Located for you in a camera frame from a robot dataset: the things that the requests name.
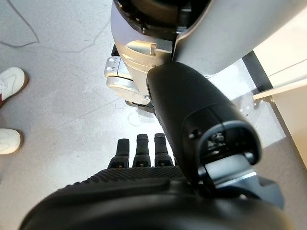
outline concrete floor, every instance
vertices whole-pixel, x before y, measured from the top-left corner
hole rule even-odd
[[[30,75],[0,112],[0,127],[25,134],[18,153],[0,156],[0,230],[17,229],[42,198],[106,168],[119,138],[130,139],[133,153],[136,135],[148,134],[154,159],[154,134],[162,132],[156,118],[106,86],[110,7],[110,0],[0,0],[0,71],[17,66]],[[285,212],[305,229],[306,170],[271,105],[254,104],[241,60],[210,80],[255,126],[264,148],[257,172],[279,183]]]

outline black plastic housing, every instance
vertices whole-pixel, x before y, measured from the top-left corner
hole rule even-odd
[[[155,114],[187,178],[198,183],[198,168],[233,155],[260,160],[261,146],[254,128],[205,77],[181,63],[151,69],[147,86]],[[214,135],[223,137],[213,146]]]

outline person's foot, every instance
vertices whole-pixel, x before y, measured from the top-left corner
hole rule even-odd
[[[0,128],[0,155],[16,152],[22,145],[22,139],[16,130]]]
[[[4,101],[19,93],[28,83],[28,76],[17,67],[0,73],[0,107]]]

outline shoe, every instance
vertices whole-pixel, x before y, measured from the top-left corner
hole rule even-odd
[[[14,129],[0,128],[0,155],[16,152],[22,146],[23,136]]]
[[[0,73],[0,107],[3,102],[19,93],[27,84],[29,78],[25,72],[12,67]]]

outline screw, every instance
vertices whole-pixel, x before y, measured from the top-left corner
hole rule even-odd
[[[211,140],[214,145],[218,145],[218,144],[223,144],[225,138],[221,133],[216,133],[211,136]]]

